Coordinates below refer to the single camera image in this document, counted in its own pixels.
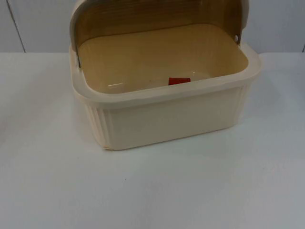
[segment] white wall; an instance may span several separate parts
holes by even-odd
[[[5,0],[0,0],[0,52],[23,52]]]
[[[25,50],[66,52],[70,43],[69,21],[76,1],[10,0]],[[243,40],[259,53],[301,52],[305,44],[304,21],[305,0],[250,0]]]

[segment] container lid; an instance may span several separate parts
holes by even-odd
[[[110,35],[191,24],[213,24],[239,44],[249,12],[248,0],[80,0],[72,15],[72,48]]]

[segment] white table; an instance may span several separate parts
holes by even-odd
[[[305,54],[263,54],[240,124],[95,143],[67,54],[0,54],[0,228],[303,229]]]

